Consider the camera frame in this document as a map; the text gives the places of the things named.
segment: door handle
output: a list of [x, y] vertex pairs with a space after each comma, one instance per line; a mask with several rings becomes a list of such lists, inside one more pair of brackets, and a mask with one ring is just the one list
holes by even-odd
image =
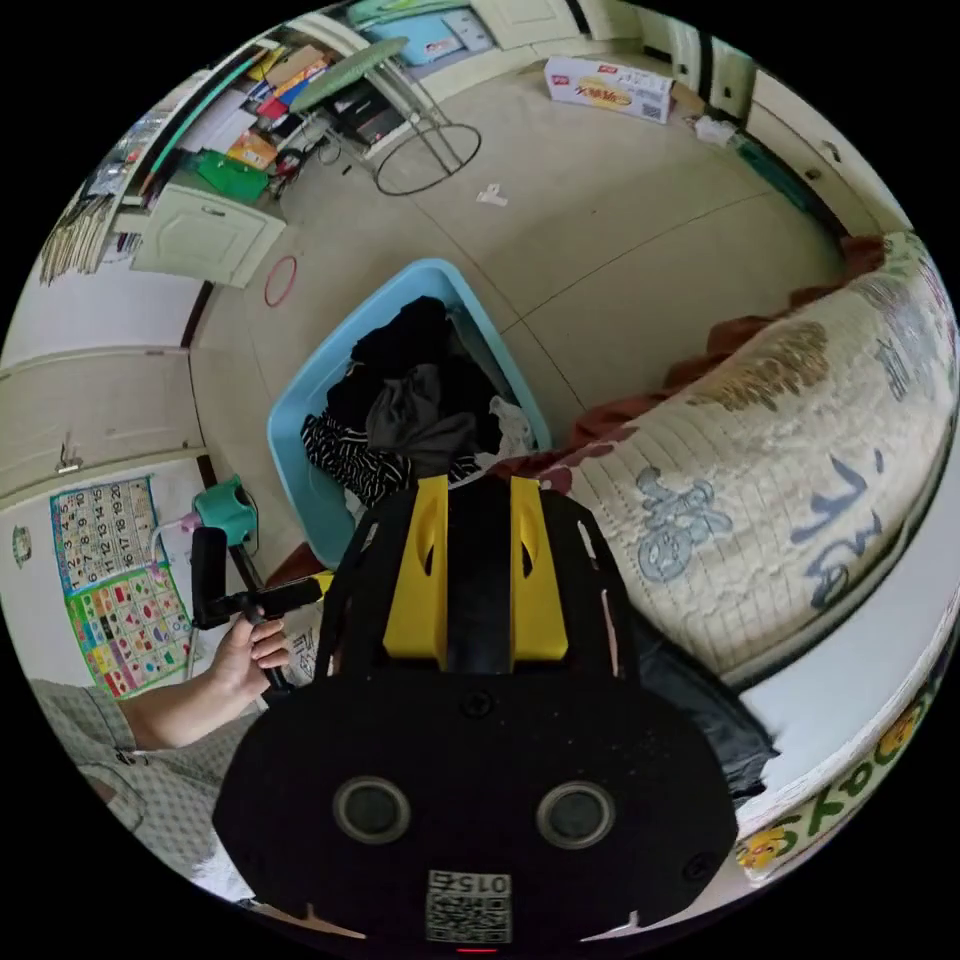
[[840, 158], [840, 151], [837, 149], [836, 144], [831, 143], [829, 140], [824, 140], [823, 149], [833, 157], [834, 163], [843, 162]]

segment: hand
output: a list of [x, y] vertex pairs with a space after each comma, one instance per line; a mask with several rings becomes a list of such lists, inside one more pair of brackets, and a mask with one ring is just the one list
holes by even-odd
[[207, 672], [223, 692], [252, 702], [270, 686], [263, 671], [289, 662], [282, 620], [251, 626], [246, 617], [240, 616], [220, 641]]

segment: tile floor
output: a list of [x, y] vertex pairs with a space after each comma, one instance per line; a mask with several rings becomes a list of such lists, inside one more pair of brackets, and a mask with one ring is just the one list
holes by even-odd
[[[462, 271], [562, 443], [587, 407], [659, 385], [702, 349], [715, 322], [786, 305], [825, 283], [839, 250], [735, 154], [666, 125], [552, 102], [539, 70], [444, 103], [482, 131], [477, 157], [409, 198], [379, 193], [356, 166], [311, 161], [283, 198], [289, 228], [244, 290], [211, 298], [192, 351], [197, 407], [218, 476], [242, 477], [261, 511], [266, 575], [303, 536], [273, 466], [274, 400], [337, 324], [420, 257]], [[417, 146], [386, 168], [416, 182]], [[477, 203], [489, 183], [505, 207]], [[293, 254], [275, 309], [266, 276]]]

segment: mattress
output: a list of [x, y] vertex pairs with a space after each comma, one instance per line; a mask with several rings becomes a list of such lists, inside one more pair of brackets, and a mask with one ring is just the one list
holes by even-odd
[[888, 235], [884, 253], [541, 479], [562, 474], [636, 607], [733, 686], [872, 589], [935, 489], [956, 320], [915, 234]]

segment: number chart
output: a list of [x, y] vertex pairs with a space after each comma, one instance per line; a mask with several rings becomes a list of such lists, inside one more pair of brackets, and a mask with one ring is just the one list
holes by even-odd
[[50, 517], [67, 615], [97, 686], [125, 697], [182, 669], [190, 619], [162, 544], [152, 567], [149, 478], [58, 494]]
[[64, 596], [153, 560], [150, 534], [157, 516], [148, 477], [68, 490], [50, 498], [50, 516]]

